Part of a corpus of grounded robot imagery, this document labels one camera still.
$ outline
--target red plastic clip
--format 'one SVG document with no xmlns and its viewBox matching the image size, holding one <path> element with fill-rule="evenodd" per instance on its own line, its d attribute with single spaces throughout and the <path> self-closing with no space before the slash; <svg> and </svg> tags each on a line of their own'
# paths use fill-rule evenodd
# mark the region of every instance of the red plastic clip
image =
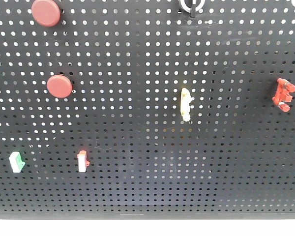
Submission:
<svg viewBox="0 0 295 236">
<path fill-rule="evenodd" d="M 290 95 L 290 92 L 295 92 L 295 85 L 291 84 L 285 79 L 277 79 L 277 89 L 275 96 L 272 98 L 274 104 L 278 106 L 283 112 L 288 112 L 290 106 L 286 102 L 291 102 L 293 96 Z"/>
<path fill-rule="evenodd" d="M 79 172 L 86 172 L 87 166 L 89 166 L 89 161 L 87 161 L 87 152 L 82 150 L 77 155 L 78 163 L 79 163 Z"/>
</svg>

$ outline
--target green object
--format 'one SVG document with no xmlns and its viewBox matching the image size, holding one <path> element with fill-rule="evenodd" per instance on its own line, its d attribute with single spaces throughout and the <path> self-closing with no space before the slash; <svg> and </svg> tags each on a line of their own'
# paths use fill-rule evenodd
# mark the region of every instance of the green object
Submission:
<svg viewBox="0 0 295 236">
<path fill-rule="evenodd" d="M 14 151 L 9 157 L 12 171 L 14 173 L 19 173 L 25 166 L 25 162 L 22 161 L 21 155 L 18 151 Z"/>
</svg>

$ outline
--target white plastic clip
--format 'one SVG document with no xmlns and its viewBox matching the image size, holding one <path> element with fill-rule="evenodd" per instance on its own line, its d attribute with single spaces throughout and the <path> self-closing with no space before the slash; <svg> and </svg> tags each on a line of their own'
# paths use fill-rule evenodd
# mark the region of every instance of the white plastic clip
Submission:
<svg viewBox="0 0 295 236">
<path fill-rule="evenodd" d="M 192 101 L 192 97 L 188 89 L 183 88 L 180 96 L 180 113 L 184 122 L 189 122 L 190 117 L 190 106 L 189 103 Z"/>
<path fill-rule="evenodd" d="M 21 154 L 18 151 L 12 152 L 9 157 L 13 173 L 19 173 L 25 166 L 25 162 L 21 159 Z"/>
<path fill-rule="evenodd" d="M 82 150 L 77 155 L 78 164 L 79 164 L 79 172 L 86 172 L 87 166 L 89 166 L 89 161 L 87 161 L 87 152 Z"/>
<path fill-rule="evenodd" d="M 197 0 L 192 0 L 192 7 L 188 7 L 186 4 L 186 0 L 178 0 L 179 1 L 179 5 L 180 7 L 185 10 L 188 13 L 191 13 L 191 17 L 194 18 L 195 17 L 195 12 L 200 11 L 201 8 L 203 8 L 206 0 L 201 0 L 199 5 L 196 6 L 197 4 Z"/>
</svg>

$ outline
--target white background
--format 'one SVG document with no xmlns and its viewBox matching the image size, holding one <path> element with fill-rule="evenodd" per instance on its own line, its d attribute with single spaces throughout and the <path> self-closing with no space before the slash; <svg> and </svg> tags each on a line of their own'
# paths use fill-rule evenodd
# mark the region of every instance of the white background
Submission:
<svg viewBox="0 0 295 236">
<path fill-rule="evenodd" d="M 295 236 L 295 220 L 0 220 L 0 236 Z"/>
</svg>

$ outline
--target black pegboard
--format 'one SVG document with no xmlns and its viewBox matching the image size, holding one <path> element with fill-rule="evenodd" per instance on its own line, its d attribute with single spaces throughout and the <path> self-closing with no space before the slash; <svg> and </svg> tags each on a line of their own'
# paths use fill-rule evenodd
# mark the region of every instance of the black pegboard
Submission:
<svg viewBox="0 0 295 236">
<path fill-rule="evenodd" d="M 295 98 L 271 100 L 295 84 L 290 1 L 58 0 L 53 28 L 32 2 L 0 0 L 0 218 L 295 218 Z"/>
</svg>

